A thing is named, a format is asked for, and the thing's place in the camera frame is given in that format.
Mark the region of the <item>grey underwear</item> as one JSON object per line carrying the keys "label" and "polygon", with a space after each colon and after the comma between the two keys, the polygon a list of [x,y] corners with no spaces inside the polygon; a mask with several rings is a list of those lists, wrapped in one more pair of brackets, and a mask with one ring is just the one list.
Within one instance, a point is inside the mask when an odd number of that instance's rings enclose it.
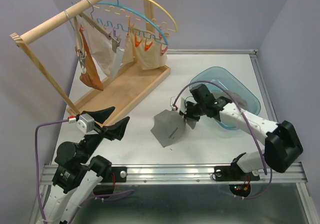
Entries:
{"label": "grey underwear", "polygon": [[182,112],[164,110],[153,117],[151,133],[165,148],[177,143],[185,134],[186,126],[196,126],[196,120],[186,118]]}
{"label": "grey underwear", "polygon": [[[226,97],[228,99],[231,99],[225,92],[212,91],[211,93],[213,94],[215,99],[218,99],[219,97]],[[241,96],[239,96],[238,94],[236,94],[234,92],[229,92],[229,94],[238,103],[240,108],[247,110],[248,103],[246,100],[244,100]]]}

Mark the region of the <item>blue plastic clip hanger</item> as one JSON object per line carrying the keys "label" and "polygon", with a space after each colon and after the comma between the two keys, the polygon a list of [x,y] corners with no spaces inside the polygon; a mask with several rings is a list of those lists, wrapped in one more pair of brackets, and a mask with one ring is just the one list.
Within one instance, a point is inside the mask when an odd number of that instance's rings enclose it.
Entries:
{"label": "blue plastic clip hanger", "polygon": [[[156,24],[155,21],[146,17],[144,14],[138,12],[135,9],[132,9],[128,6],[121,5],[119,3],[108,2],[108,1],[100,1],[93,6],[96,9],[101,9],[110,13],[114,13],[117,15],[122,15],[127,17],[128,24],[125,29],[124,26],[120,23],[113,24],[111,21],[102,22],[101,18],[97,18],[99,24],[103,26],[109,27],[111,26],[114,29],[121,29],[123,32],[132,32],[136,35],[142,34],[146,39],[153,39],[155,42],[160,44],[160,55],[164,55],[169,47],[168,39],[165,36],[162,28]],[[134,27],[134,23],[132,23],[132,19],[135,18],[138,21],[144,21],[146,24],[150,24],[151,27],[155,29],[158,35],[155,35],[154,31],[141,30],[140,28]]]}

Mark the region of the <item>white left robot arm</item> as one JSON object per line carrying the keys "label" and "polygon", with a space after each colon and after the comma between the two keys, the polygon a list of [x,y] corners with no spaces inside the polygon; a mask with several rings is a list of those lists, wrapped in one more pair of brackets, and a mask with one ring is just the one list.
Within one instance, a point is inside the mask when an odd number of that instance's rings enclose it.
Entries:
{"label": "white left robot arm", "polygon": [[93,153],[104,140],[121,140],[130,120],[125,117],[111,126],[103,125],[115,107],[99,111],[84,111],[69,116],[62,123],[76,124],[84,133],[77,142],[65,141],[56,150],[57,169],[51,181],[50,194],[45,204],[38,197],[38,224],[70,224],[81,205],[102,181],[116,184],[125,182],[126,167],[113,167],[111,161]]}

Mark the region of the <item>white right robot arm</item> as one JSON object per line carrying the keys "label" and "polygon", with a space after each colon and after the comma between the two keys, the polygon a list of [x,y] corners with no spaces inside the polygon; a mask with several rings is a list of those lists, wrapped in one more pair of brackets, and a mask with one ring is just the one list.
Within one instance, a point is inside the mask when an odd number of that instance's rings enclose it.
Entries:
{"label": "white right robot arm", "polygon": [[218,173],[232,180],[239,180],[252,171],[268,168],[284,173],[303,153],[304,149],[292,123],[281,123],[263,119],[240,108],[239,104],[225,91],[226,96],[214,97],[205,81],[190,83],[194,102],[187,102],[184,118],[199,121],[207,116],[231,124],[251,135],[257,152],[241,153],[233,159],[226,170]]}

